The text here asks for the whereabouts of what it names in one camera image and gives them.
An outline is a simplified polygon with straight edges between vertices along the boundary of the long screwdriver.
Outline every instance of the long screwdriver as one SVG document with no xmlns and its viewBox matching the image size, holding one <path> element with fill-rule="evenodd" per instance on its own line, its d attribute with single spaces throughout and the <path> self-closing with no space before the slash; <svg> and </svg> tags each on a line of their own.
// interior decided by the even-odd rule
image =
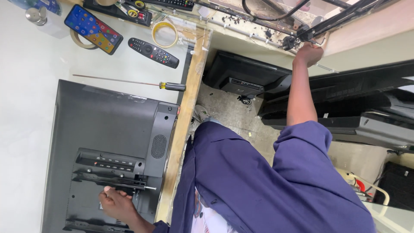
<svg viewBox="0 0 414 233">
<path fill-rule="evenodd" d="M 134 82 L 134 81 L 128 81 L 128 80 L 119 80 L 119 79 L 112 79 L 112 78 L 101 78 L 101 77 L 94 77 L 94 76 L 87 76 L 87 75 L 73 75 L 73 76 L 86 77 L 86 78 L 97 78 L 97 79 L 119 81 L 119 82 L 126 82 L 126 83 L 137 83 L 137 84 L 159 86 L 160 89 L 166 89 L 166 90 L 171 90 L 171 91 L 179 91 L 179 92 L 185 91 L 185 84 L 180 84 L 180 83 L 163 83 L 163 82 L 160 82 L 159 84 L 156 84 L 156 83 L 142 83 L 142 82 Z"/>
</svg>

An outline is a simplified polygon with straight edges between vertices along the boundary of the tv remote control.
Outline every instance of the tv remote control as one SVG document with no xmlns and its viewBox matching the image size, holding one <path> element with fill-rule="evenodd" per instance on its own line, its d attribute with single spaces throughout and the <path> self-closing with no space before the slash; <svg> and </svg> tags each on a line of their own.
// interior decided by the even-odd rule
<svg viewBox="0 0 414 233">
<path fill-rule="evenodd" d="M 178 67 L 178 64 L 180 63 L 180 60 L 178 60 L 173 55 L 167 53 L 161 48 L 158 48 L 140 39 L 130 38 L 128 40 L 128 45 L 130 48 L 137 51 L 138 53 L 168 67 L 175 69 Z"/>
</svg>

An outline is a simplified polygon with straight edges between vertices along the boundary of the phone screen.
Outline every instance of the phone screen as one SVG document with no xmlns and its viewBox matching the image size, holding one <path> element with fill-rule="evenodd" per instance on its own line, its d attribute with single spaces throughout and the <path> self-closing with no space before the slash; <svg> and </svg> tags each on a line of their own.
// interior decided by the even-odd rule
<svg viewBox="0 0 414 233">
<path fill-rule="evenodd" d="M 67 15 L 65 25 L 110 55 L 123 39 L 119 33 L 78 4 Z"/>
</svg>

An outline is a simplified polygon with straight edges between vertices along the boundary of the green and white sneaker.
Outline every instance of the green and white sneaker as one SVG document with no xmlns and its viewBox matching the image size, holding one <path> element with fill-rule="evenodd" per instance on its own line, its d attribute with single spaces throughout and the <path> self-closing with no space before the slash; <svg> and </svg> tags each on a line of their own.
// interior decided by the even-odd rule
<svg viewBox="0 0 414 233">
<path fill-rule="evenodd" d="M 200 122 L 204 122 L 205 119 L 210 117 L 210 114 L 207 112 L 207 109 L 201 105 L 196 105 L 194 107 L 194 117 Z"/>
</svg>

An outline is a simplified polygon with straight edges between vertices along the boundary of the person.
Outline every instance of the person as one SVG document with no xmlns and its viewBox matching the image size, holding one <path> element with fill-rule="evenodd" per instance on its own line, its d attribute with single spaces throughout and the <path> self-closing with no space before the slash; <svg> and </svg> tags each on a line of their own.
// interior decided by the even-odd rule
<svg viewBox="0 0 414 233">
<path fill-rule="evenodd" d="M 130 196 L 109 186 L 99 194 L 103 211 L 135 233 L 374 233 L 371 214 L 327 156 L 332 135 L 317 122 L 308 67 L 322 54 L 307 42 L 293 61 L 272 166 L 197 105 L 203 123 L 187 143 L 171 226 L 147 222 Z"/>
</svg>

